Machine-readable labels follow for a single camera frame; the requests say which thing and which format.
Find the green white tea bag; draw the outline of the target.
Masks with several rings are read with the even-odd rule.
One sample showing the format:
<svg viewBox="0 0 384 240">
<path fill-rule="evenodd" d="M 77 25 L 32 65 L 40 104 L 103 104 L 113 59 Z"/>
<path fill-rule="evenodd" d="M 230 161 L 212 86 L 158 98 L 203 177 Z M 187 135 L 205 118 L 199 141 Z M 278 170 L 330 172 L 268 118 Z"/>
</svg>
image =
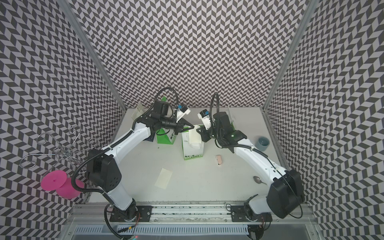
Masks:
<svg viewBox="0 0 384 240">
<path fill-rule="evenodd" d="M 182 133 L 182 148 L 184 160 L 201 158 L 204 155 L 204 142 L 197 132 L 201 126 L 194 125 L 192 130 Z"/>
<path fill-rule="evenodd" d="M 165 96 L 163 96 L 160 101 L 156 101 L 154 111 L 160 117 L 172 118 L 174 116 L 174 110 Z M 156 131 L 156 140 L 158 144 L 173 145 L 175 139 L 174 130 L 161 128 Z"/>
<path fill-rule="evenodd" d="M 227 107 L 226 112 L 227 112 L 227 115 L 229 117 L 229 121 L 230 121 L 230 125 L 231 125 L 232 129 L 236 130 L 236 124 L 235 124 L 236 119 L 234 118 L 231 107 Z"/>
</svg>

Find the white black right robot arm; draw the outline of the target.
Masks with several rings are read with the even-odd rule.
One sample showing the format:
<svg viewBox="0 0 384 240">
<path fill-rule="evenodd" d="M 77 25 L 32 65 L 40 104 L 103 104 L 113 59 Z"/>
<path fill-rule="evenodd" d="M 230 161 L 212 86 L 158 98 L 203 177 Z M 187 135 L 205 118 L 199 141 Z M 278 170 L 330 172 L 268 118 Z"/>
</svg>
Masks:
<svg viewBox="0 0 384 240">
<path fill-rule="evenodd" d="M 200 112 L 199 117 L 204 125 L 197 132 L 203 142 L 214 140 L 218 148 L 230 150 L 243 159 L 269 189 L 266 194 L 256 194 L 245 201 L 244 212 L 249 221 L 255 222 L 268 213 L 284 219 L 292 217 L 296 208 L 302 208 L 304 189 L 300 173 L 279 166 L 257 149 L 243 132 L 234 129 L 228 114 L 220 111 L 218 93 L 213 94 L 210 109 Z"/>
</svg>

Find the navy and cream tote bag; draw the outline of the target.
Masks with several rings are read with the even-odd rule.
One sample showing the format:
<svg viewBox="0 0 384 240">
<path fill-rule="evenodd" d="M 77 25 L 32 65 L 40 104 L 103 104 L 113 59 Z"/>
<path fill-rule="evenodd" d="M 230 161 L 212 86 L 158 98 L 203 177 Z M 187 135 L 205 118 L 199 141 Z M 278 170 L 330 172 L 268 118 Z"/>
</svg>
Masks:
<svg viewBox="0 0 384 240">
<path fill-rule="evenodd" d="M 145 108 L 144 106 L 142 105 L 142 103 L 138 103 L 138 105 L 136 106 L 133 114 L 132 114 L 132 119 L 135 120 L 137 119 L 138 117 L 140 117 L 142 114 L 145 113 Z M 154 138 L 155 136 L 150 136 L 146 139 L 146 141 L 148 142 L 153 142 L 154 141 Z"/>
</svg>

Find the pink stapler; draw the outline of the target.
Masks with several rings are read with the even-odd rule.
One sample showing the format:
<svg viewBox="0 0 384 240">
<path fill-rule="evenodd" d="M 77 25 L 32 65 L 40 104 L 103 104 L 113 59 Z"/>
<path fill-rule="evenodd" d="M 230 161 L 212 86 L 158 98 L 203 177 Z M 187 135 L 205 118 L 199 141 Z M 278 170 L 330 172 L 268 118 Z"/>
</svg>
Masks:
<svg viewBox="0 0 384 240">
<path fill-rule="evenodd" d="M 217 164 L 221 166 L 223 164 L 223 159 L 221 155 L 216 155 Z"/>
</svg>

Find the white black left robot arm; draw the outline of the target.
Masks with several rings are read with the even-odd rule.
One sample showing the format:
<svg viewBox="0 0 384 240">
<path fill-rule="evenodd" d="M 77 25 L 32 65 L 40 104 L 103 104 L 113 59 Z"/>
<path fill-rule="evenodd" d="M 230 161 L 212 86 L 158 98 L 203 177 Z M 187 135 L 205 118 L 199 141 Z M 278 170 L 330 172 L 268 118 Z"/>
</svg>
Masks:
<svg viewBox="0 0 384 240">
<path fill-rule="evenodd" d="M 134 119 L 127 133 L 101 150 L 92 150 L 71 177 L 72 187 L 83 193 L 100 193 L 124 221 L 137 219 L 136 202 L 121 182 L 121 162 L 141 142 L 153 139 L 161 129 L 175 134 L 193 129 L 181 111 L 179 96 L 172 87 L 159 90 L 154 102 Z"/>
</svg>

